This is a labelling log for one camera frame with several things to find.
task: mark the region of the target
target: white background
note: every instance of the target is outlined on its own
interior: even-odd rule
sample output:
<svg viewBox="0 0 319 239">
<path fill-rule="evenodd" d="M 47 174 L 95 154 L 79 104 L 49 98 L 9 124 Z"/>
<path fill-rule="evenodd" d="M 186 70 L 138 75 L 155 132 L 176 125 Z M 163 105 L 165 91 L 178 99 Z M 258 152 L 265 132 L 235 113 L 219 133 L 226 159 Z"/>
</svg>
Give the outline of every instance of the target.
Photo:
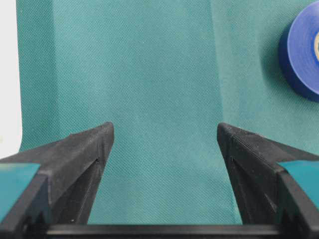
<svg viewBox="0 0 319 239">
<path fill-rule="evenodd" d="M 0 159 L 22 140 L 15 0 L 0 0 Z"/>
</svg>

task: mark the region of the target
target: tape roll core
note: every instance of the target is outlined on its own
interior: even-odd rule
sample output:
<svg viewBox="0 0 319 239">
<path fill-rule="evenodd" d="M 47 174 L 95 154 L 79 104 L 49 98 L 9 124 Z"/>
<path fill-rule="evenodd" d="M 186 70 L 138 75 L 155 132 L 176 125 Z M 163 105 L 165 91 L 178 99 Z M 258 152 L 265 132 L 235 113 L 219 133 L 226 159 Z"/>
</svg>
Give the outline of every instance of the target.
<svg viewBox="0 0 319 239">
<path fill-rule="evenodd" d="M 314 49 L 315 49 L 315 55 L 316 55 L 317 60 L 319 62 L 319 32 L 317 33 L 316 38 L 315 38 Z"/>
</svg>

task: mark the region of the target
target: teal fabric backdrop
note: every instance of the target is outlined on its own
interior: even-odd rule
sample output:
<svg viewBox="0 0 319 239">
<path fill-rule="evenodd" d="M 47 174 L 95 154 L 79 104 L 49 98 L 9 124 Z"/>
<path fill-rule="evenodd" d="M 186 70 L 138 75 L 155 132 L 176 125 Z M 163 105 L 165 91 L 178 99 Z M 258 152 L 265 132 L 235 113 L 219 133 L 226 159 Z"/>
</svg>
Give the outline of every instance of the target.
<svg viewBox="0 0 319 239">
<path fill-rule="evenodd" d="M 241 223 L 219 122 L 319 153 L 319 104 L 277 60 L 310 2 L 18 0 L 21 150 L 111 121 L 90 223 Z"/>
</svg>

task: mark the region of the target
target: blue tape roll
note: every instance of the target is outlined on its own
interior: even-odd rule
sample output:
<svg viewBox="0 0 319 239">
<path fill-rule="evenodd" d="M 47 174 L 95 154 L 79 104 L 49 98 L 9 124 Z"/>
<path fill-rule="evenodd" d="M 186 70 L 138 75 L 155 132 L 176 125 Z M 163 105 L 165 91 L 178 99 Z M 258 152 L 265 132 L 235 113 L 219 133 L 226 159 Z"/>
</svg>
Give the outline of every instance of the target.
<svg viewBox="0 0 319 239">
<path fill-rule="evenodd" d="M 319 102 L 319 1 L 307 6 L 285 30 L 279 62 L 294 91 Z"/>
</svg>

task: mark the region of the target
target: textured fabric surface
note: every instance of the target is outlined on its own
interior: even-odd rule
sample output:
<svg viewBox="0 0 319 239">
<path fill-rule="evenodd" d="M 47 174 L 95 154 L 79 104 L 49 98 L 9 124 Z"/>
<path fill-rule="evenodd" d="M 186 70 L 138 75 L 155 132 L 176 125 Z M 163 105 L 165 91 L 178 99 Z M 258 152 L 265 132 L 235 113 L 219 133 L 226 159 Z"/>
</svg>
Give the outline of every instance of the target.
<svg viewBox="0 0 319 239">
<path fill-rule="evenodd" d="M 277 48 L 310 0 L 18 0 L 21 150 L 106 121 L 90 223 L 241 223 L 221 121 L 319 153 Z"/>
</svg>

